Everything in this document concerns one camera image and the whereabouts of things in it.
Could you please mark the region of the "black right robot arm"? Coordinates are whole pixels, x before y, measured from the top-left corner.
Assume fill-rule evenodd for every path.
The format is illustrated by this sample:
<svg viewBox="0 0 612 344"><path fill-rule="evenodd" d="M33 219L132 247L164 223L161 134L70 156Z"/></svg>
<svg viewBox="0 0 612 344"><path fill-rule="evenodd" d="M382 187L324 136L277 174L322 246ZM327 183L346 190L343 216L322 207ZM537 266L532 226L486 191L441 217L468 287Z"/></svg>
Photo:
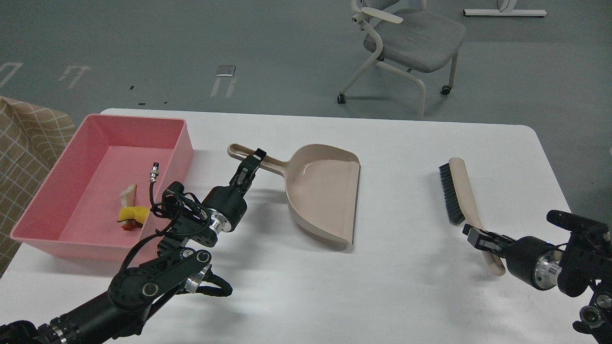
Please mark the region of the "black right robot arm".
<svg viewBox="0 0 612 344"><path fill-rule="evenodd" d="M607 224L580 215L551 210L549 223L570 233L565 244L553 245L533 236L518 240L465 224L463 234L473 247L506 261L512 276L540 291L551 288L576 298L588 288L588 305L579 311L573 329L600 344L612 341L611 235Z"/></svg>

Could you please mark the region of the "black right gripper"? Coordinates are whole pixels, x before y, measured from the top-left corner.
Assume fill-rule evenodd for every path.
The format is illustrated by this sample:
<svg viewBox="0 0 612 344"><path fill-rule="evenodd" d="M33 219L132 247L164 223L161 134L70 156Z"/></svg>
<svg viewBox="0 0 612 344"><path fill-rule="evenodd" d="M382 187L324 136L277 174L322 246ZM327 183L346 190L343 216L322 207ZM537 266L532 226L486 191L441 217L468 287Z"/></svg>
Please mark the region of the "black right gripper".
<svg viewBox="0 0 612 344"><path fill-rule="evenodd" d="M504 258L508 272L539 291L558 286L563 251L533 236L518 240L472 225L464 225L468 243L483 252Z"/></svg>

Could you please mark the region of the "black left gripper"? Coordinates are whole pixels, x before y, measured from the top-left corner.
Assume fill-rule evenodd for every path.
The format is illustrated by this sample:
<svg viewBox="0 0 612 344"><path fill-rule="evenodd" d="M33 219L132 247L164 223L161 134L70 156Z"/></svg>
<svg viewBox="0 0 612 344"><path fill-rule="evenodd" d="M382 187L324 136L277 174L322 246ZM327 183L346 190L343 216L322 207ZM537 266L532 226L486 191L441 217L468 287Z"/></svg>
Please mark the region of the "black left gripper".
<svg viewBox="0 0 612 344"><path fill-rule="evenodd" d="M229 222L229 229L225 232L232 232L238 226L243 215L247 211L247 203L243 195L247 193L256 172L262 161L267 156L267 152L257 149L253 154L248 155L238 166L236 173L232 177L228 186L216 186L202 201L205 208L214 209L222 214Z"/></svg>

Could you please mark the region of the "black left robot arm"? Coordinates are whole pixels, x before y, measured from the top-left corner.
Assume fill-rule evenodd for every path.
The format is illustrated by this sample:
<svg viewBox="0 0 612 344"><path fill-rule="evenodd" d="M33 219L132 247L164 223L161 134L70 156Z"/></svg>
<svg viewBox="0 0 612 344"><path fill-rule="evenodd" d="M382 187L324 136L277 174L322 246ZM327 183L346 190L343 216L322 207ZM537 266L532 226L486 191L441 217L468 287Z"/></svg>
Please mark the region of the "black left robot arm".
<svg viewBox="0 0 612 344"><path fill-rule="evenodd" d="M42 326L18 321L1 327L3 344L102 344L140 335L146 322L173 296L201 293L227 297L232 287L211 270L207 249L220 232L233 231L247 210L244 199L266 152L250 152L227 186L214 187L200 201L180 182L169 185L151 213L169 224L140 240L125 257L107 291Z"/></svg>

